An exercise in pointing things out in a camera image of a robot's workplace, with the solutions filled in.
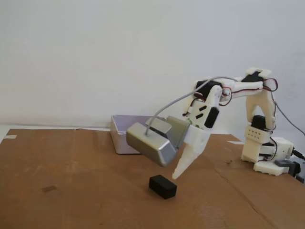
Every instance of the silver metal object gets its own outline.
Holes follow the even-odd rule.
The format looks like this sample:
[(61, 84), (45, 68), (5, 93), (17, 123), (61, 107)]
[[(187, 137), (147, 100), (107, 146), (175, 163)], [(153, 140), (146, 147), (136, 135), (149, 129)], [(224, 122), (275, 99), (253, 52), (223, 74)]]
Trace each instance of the silver metal object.
[(129, 146), (164, 167), (176, 157), (189, 126), (189, 123), (172, 116), (166, 121), (156, 118), (148, 136), (145, 135), (146, 127), (135, 123), (127, 130), (126, 141)]
[(158, 165), (167, 166), (176, 157), (175, 147), (167, 138), (153, 130), (148, 131), (148, 136), (145, 135), (145, 131), (144, 125), (133, 124), (126, 133), (127, 144)]
[(145, 124), (151, 116), (139, 115), (112, 115), (110, 134), (117, 154), (139, 154), (139, 151), (130, 147), (126, 142), (126, 131), (134, 123)]

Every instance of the gray grasped object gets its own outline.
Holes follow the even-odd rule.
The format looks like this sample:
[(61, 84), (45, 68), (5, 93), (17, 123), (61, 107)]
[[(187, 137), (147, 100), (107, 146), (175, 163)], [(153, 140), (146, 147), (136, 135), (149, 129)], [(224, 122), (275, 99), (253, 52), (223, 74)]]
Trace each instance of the gray grasped object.
[(176, 157), (175, 147), (167, 138), (152, 130), (146, 136), (145, 130), (146, 127), (140, 123), (129, 127), (126, 132), (127, 144), (158, 165), (167, 166)]
[(177, 154), (190, 124), (169, 116), (165, 121), (156, 118), (145, 135), (146, 127), (135, 123), (126, 132), (129, 146), (160, 166), (167, 166)]

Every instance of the black rectangular block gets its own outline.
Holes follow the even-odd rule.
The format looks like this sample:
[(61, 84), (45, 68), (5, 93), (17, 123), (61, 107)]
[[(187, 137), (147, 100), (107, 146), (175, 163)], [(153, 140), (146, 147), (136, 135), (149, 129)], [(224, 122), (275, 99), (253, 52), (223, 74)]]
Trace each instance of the black rectangular block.
[(149, 178), (149, 188), (164, 199), (176, 196), (177, 186), (161, 175)]

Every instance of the dark stain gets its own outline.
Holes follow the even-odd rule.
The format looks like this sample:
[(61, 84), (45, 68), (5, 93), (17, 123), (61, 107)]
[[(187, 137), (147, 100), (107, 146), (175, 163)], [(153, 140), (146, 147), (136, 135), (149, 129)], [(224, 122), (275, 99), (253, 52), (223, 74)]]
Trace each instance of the dark stain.
[(55, 187), (54, 185), (52, 185), (52, 186), (43, 187), (43, 188), (42, 188), (42, 191), (43, 191), (44, 193), (47, 193), (47, 192), (54, 191), (54, 190), (56, 190), (56, 189), (57, 189), (57, 187)]

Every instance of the white plastic part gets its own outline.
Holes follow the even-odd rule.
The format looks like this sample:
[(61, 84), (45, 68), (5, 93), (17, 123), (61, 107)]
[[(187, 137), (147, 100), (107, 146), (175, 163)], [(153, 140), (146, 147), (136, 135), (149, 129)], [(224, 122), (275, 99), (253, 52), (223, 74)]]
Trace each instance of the white plastic part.
[(246, 137), (246, 141), (244, 142), (241, 159), (243, 161), (256, 163), (258, 162), (262, 144), (269, 142), (270, 132), (259, 130), (248, 125), (244, 136)]
[(273, 130), (275, 128), (275, 102), (269, 91), (262, 91), (259, 94), (248, 96), (246, 99), (247, 119), (252, 122), (255, 115), (255, 109), (259, 106), (266, 118), (266, 128)]
[(211, 88), (205, 102), (202, 100), (195, 100), (192, 106), (187, 110), (187, 118), (190, 123), (194, 126), (198, 126), (201, 129), (207, 129), (204, 125), (205, 121), (208, 118), (212, 107), (216, 107), (219, 110), (221, 95), (222, 88), (220, 86), (214, 86)]
[(110, 134), (117, 154), (140, 154), (126, 142), (126, 131), (135, 122), (144, 124), (150, 116), (112, 115)]
[(255, 73), (255, 72), (260, 72), (260, 73), (258, 74), (258, 76), (263, 77), (264, 79), (267, 79), (268, 76), (271, 74), (271, 71), (270, 71), (270, 70), (251, 67), (251, 68), (248, 68), (248, 69), (246, 70), (246, 76), (247, 76), (247, 75), (252, 75), (252, 74)]
[[(198, 83), (198, 80), (195, 81), (195, 84), (194, 84), (194, 86), (190, 89), (190, 91), (195, 90), (197, 83)], [(185, 103), (184, 103), (184, 107), (183, 107), (184, 113), (187, 113), (187, 112), (188, 112), (188, 110), (189, 110), (189, 108), (190, 108), (190, 104), (192, 103), (192, 100), (193, 100), (194, 98), (195, 98), (194, 96), (189, 96), (189, 97), (187, 97), (187, 98), (185, 99)]]
[[(250, 95), (255, 95), (260, 93), (263, 90), (263, 82), (252, 82), (252, 83), (245, 83), (245, 82), (226, 82), (222, 83), (223, 87), (229, 87), (231, 88), (231, 91), (233, 93), (232, 99), (238, 98), (238, 97), (243, 97), (243, 96), (250, 96)], [(257, 91), (242, 91), (246, 89), (258, 89)], [(222, 96), (221, 102), (222, 101), (228, 101), (231, 97), (230, 95), (230, 90), (227, 88), (223, 89), (223, 93), (226, 94), (227, 96)]]
[(210, 133), (190, 125), (185, 136), (186, 146), (173, 173), (173, 179), (177, 179), (190, 164), (204, 151), (210, 138)]
[(279, 167), (273, 162), (269, 161), (259, 161), (254, 164), (253, 167), (254, 171), (261, 172), (261, 173), (268, 173), (270, 175), (279, 176), (282, 173), (288, 173), (288, 167)]
[(282, 173), (288, 173), (288, 167), (279, 167), (274, 164), (275, 160), (285, 160), (289, 159), (292, 153), (294, 145), (289, 142), (288, 140), (282, 137), (274, 137), (273, 140), (277, 144), (277, 149), (274, 146), (261, 146), (261, 150), (259, 154), (268, 154), (269, 161), (260, 161), (263, 160), (264, 157), (257, 156), (256, 163), (254, 164), (254, 171), (268, 173), (270, 175), (281, 175)]

